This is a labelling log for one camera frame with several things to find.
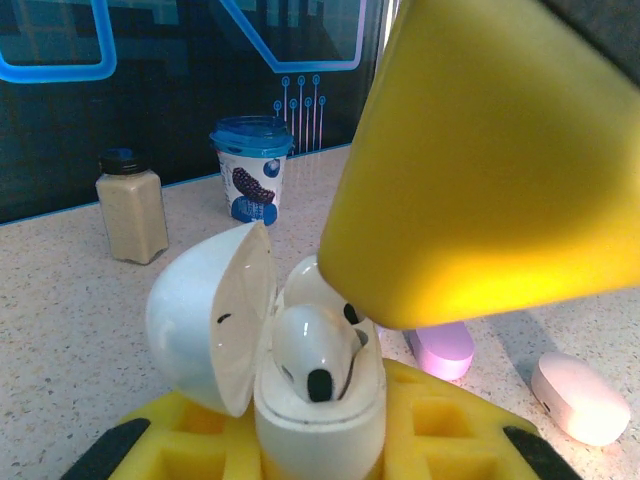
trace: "countertop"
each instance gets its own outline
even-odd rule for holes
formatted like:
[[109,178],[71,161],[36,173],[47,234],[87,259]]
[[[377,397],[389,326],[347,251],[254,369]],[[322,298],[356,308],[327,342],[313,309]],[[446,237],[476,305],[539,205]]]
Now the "countertop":
[[[283,283],[315,252],[348,147],[286,164],[281,217],[268,227]],[[99,206],[0,227],[0,478],[59,478],[119,418],[166,393],[144,332],[153,281],[189,247],[238,225],[220,177],[164,189],[171,247],[154,263],[111,259]],[[521,415],[585,480],[640,478],[640,290],[470,321],[476,356],[457,385]],[[414,365],[401,332],[384,355]],[[545,351],[585,358],[632,407],[622,437],[605,448],[577,443],[531,394]]]

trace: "earbud charging case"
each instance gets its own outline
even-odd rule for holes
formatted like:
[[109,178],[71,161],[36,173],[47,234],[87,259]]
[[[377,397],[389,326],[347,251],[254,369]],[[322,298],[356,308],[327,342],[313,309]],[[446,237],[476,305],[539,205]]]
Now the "earbud charging case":
[[187,398],[242,416],[254,396],[256,431],[271,478],[365,478],[384,445],[386,377],[375,325],[350,386],[338,401],[307,403],[276,369],[274,318],[283,311],[262,222],[244,224],[190,248],[160,274],[146,326],[156,365]]

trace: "dark background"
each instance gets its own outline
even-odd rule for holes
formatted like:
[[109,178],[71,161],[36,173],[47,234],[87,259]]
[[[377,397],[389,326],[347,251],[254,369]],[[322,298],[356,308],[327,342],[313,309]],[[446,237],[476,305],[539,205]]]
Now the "dark background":
[[[5,61],[99,61],[91,6],[74,1],[0,0]],[[316,143],[306,146],[303,128],[295,153],[351,142],[373,79],[381,3],[367,2],[359,66],[318,73],[316,99],[326,97],[322,144],[316,104]],[[358,0],[237,4],[278,60],[354,57]],[[149,152],[164,184],[217,172],[208,135],[218,119],[275,114],[274,102],[284,100],[284,76],[289,98],[299,96],[300,74],[274,74],[218,0],[110,1],[109,11],[118,56],[109,79],[0,80],[0,223],[95,201],[97,156],[105,148]],[[302,75],[303,97],[313,97],[314,72]]]

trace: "yogurt cup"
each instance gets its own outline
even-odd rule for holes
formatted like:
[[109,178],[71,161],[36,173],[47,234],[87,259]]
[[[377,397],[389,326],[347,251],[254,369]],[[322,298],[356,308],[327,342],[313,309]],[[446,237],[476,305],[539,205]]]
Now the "yogurt cup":
[[220,160],[229,215],[245,223],[275,222],[293,145],[286,123],[270,116],[225,118],[209,139]]

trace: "yellow object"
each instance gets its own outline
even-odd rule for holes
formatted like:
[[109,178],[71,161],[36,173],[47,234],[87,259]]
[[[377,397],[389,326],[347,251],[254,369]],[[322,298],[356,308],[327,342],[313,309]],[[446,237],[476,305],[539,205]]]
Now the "yellow object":
[[409,329],[640,284],[640,91],[533,0],[404,0],[318,252]]
[[[502,432],[515,426],[537,434],[531,423],[417,369],[384,362],[387,435],[368,480],[538,480]],[[170,393],[123,422],[139,417],[151,425],[110,480],[283,480],[261,454],[253,408],[232,418]]]

